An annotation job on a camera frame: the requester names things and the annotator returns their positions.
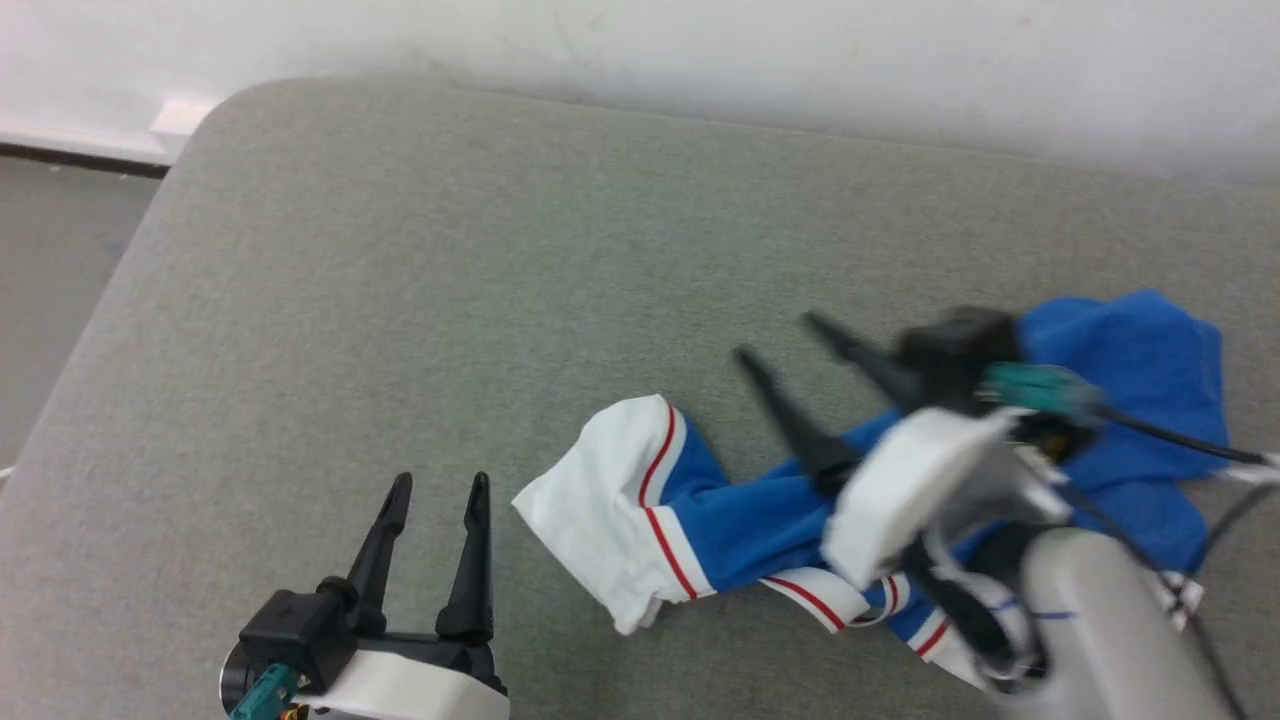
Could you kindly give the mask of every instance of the white stripe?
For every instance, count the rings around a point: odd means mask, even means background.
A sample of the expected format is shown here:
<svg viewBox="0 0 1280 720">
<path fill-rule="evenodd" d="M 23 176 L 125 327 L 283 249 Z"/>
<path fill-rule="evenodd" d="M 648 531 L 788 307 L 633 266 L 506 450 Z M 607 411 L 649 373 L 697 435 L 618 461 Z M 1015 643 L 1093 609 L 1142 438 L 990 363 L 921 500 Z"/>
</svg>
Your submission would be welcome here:
<svg viewBox="0 0 1280 720">
<path fill-rule="evenodd" d="M 865 628 L 868 625 L 876 625 L 878 623 L 883 623 L 884 620 L 888 619 L 890 611 L 900 611 L 902 609 L 901 601 L 899 601 L 896 609 L 891 607 L 893 603 L 893 591 L 888 587 L 888 578 L 881 578 L 881 592 L 884 593 L 884 603 L 879 607 L 879 610 L 877 612 L 869 612 L 865 616 L 860 615 L 858 618 L 854 618 L 854 620 L 849 623 L 850 626 Z M 901 597 L 902 585 L 899 585 L 897 592 L 899 597 Z"/>
<path fill-rule="evenodd" d="M 804 588 L 806 592 L 822 601 L 822 603 L 826 605 L 832 612 L 835 612 L 845 625 L 852 624 L 854 618 L 867 612 L 870 607 L 870 605 L 867 603 L 867 598 L 863 597 L 863 593 L 858 592 L 854 585 L 849 584 L 849 582 L 844 578 L 829 570 L 822 570 L 819 568 L 792 568 L 791 570 L 774 573 L 771 578 L 778 578 L 780 580 L 786 580 Z M 806 612 L 817 618 L 818 621 L 827 628 L 827 630 L 835 633 L 840 629 L 831 621 L 829 618 L 827 618 L 827 614 L 815 607 L 809 598 L 788 587 L 772 582 L 771 578 L 762 578 L 760 583 L 794 600 L 797 605 L 800 605 L 800 607 L 804 607 Z"/>
<path fill-rule="evenodd" d="M 915 634 L 913 634 L 911 638 L 906 641 L 906 646 L 916 651 L 916 653 L 919 653 L 920 648 L 924 647 L 924 643 L 929 642 L 929 638 L 932 638 L 933 633 L 937 632 L 938 625 L 945 623 L 946 619 L 947 616 L 941 610 L 934 609 L 933 612 L 929 614 L 929 618 L 924 621 L 924 624 L 920 625 L 920 629 L 915 630 Z M 938 638 L 938 642 L 933 643 L 933 647 L 929 648 L 929 652 L 922 655 L 920 659 L 928 662 L 931 657 L 937 655 L 942 650 L 942 647 L 950 642 L 951 642 L 951 628 L 947 628 L 946 632 L 942 633 L 942 637 Z"/>
<path fill-rule="evenodd" d="M 906 573 L 893 573 L 893 582 L 897 583 L 897 607 L 890 615 L 897 615 L 911 601 L 911 580 L 906 579 Z"/>
<path fill-rule="evenodd" d="M 685 528 L 680 525 L 680 518 L 676 511 L 667 506 L 652 507 L 654 518 L 658 519 L 658 525 L 662 527 L 662 534 L 667 538 L 667 546 L 671 548 L 671 553 L 676 557 L 676 562 L 680 565 L 680 570 L 685 574 L 685 579 L 689 584 L 694 587 L 695 597 L 707 597 L 709 594 L 716 594 L 716 588 L 712 587 L 710 580 L 707 579 L 707 574 L 703 571 L 701 562 L 698 561 L 698 555 L 694 553 L 694 547 L 689 544 L 689 536 L 685 534 Z M 671 575 L 671 587 L 675 588 L 673 593 L 663 592 L 658 597 L 669 602 L 685 602 L 692 600 L 685 592 L 685 587 L 680 583 L 676 577 L 676 571 L 671 569 L 667 564 L 667 553 L 662 550 L 662 543 L 658 538 L 653 538 L 653 542 L 658 546 L 658 557 L 662 557 L 666 564 L 668 574 Z"/>
<path fill-rule="evenodd" d="M 835 623 L 832 623 L 831 618 L 827 618 L 826 612 L 823 612 L 823 611 L 818 610 L 817 607 L 814 607 L 812 602 L 809 602 L 808 600 L 805 600 L 800 593 L 795 592 L 794 589 L 791 589 L 788 587 L 780 585 L 780 584 L 774 583 L 773 580 L 771 580 L 768 578 L 760 578 L 760 584 L 764 585 L 764 587 L 767 587 L 767 588 L 769 588 L 769 589 L 772 589 L 772 591 L 777 591 L 783 597 L 791 598 L 791 602 L 795 602 L 796 605 L 799 605 L 800 607 L 803 607 L 805 610 L 805 612 L 808 612 L 809 615 L 813 615 L 813 618 L 815 620 L 818 620 L 819 623 L 822 623 L 822 626 L 827 628 L 828 633 L 838 633 L 840 632 L 840 626 L 836 625 Z"/>
<path fill-rule="evenodd" d="M 675 429 L 671 432 L 671 445 L 667 446 L 667 452 L 663 454 L 662 461 L 654 468 L 653 475 L 649 477 L 649 486 L 644 489 L 644 497 L 640 505 L 644 507 L 655 507 L 662 503 L 662 491 L 667 487 L 667 480 L 671 479 L 671 471 L 676 469 L 676 461 L 680 460 L 680 454 L 685 450 L 685 438 L 689 437 L 689 425 L 685 423 L 685 414 L 681 413 L 675 406 L 671 406 L 666 398 L 660 395 L 657 396 L 662 400 L 662 420 L 660 430 L 658 432 L 657 445 L 654 445 L 653 452 L 649 454 L 649 460 L 641 468 L 641 473 L 649 471 L 649 465 L 653 464 L 653 457 L 662 452 L 662 442 L 667 439 L 667 418 L 668 407 L 671 407 L 671 415 L 675 419 Z"/>
</svg>

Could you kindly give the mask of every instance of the floor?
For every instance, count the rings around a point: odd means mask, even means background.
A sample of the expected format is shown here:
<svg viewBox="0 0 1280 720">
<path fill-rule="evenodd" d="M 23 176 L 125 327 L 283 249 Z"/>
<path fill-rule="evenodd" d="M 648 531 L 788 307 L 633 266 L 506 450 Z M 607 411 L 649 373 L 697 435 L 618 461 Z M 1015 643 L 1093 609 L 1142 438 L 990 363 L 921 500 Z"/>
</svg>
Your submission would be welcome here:
<svg viewBox="0 0 1280 720">
<path fill-rule="evenodd" d="M 0 158 L 0 488 L 159 182 Z"/>
</svg>

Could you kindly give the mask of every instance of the white wall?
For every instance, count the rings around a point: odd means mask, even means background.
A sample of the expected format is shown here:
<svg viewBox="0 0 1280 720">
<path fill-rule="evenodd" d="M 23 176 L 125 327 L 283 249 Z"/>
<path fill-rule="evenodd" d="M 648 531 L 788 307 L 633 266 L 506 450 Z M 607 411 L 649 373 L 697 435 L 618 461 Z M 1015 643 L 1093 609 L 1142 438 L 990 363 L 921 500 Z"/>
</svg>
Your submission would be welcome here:
<svg viewBox="0 0 1280 720">
<path fill-rule="evenodd" d="M 321 73 L 1280 184 L 1272 0 L 0 0 L 0 140 Z"/>
</svg>

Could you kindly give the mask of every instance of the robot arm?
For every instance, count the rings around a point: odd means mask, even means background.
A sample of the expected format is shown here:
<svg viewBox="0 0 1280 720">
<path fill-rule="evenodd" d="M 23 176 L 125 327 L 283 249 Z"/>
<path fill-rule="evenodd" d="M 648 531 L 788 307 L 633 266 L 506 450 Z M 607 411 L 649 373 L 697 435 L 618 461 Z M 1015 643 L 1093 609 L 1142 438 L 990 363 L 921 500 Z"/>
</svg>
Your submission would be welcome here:
<svg viewBox="0 0 1280 720">
<path fill-rule="evenodd" d="M 1066 478 L 1042 450 L 1061 460 L 1083 447 L 1093 433 L 1083 410 L 1096 398 L 1060 369 L 1023 365 L 1012 316 L 957 309 L 908 331 L 896 357 L 824 318 L 806 319 L 904 415 L 867 457 L 846 448 L 835 461 L 838 438 L 804 418 L 763 361 L 742 355 L 814 487 L 835 498 L 822 552 L 837 573 L 867 587 L 906 571 L 951 620 L 1010 720 L 1229 717 L 1144 569 L 1116 539 L 1066 527 L 1071 506 L 1057 492 Z M 993 377 L 1021 382 L 1018 400 L 1052 411 L 1002 405 Z M 991 534 L 961 568 L 948 546 L 992 520 L 1007 532 Z"/>
<path fill-rule="evenodd" d="M 388 633 L 383 596 L 396 538 L 404 529 L 413 478 L 392 484 L 346 578 L 315 593 L 276 591 L 241 630 L 224 664 L 220 696 L 232 720 L 334 717 L 506 720 L 493 639 L 489 478 L 471 484 L 466 544 L 435 634 Z"/>
</svg>

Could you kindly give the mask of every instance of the cloth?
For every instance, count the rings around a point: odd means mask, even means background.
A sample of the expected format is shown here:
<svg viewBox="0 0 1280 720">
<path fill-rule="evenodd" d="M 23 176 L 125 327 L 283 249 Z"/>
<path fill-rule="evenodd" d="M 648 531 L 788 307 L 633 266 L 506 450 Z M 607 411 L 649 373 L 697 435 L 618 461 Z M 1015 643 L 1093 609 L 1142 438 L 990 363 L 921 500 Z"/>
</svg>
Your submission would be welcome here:
<svg viewBox="0 0 1280 720">
<path fill-rule="evenodd" d="M 1114 302 L 1050 301 L 1024 315 L 1019 331 L 1030 361 L 1075 370 L 1114 407 L 1226 442 L 1220 333 L 1158 293 L 1142 291 Z M 844 439 L 867 452 L 896 420 L 884 414 Z M 1220 459 L 1107 427 L 1064 471 L 1164 570 L 1184 573 L 1194 570 L 1206 528 L 1174 480 L 1224 466 Z M 826 568 L 819 544 L 832 502 L 812 488 L 795 461 L 731 484 L 692 424 L 662 396 L 598 413 L 559 462 L 513 503 L 609 610 L 621 633 L 649 626 L 663 602 L 760 582 L 831 632 L 884 621 L 922 659 L 973 682 L 945 615 L 913 592 L 905 577 L 852 588 Z M 961 559 L 966 550 L 954 548 Z M 1199 594 L 1188 584 L 1184 603 L 1194 607 Z"/>
</svg>

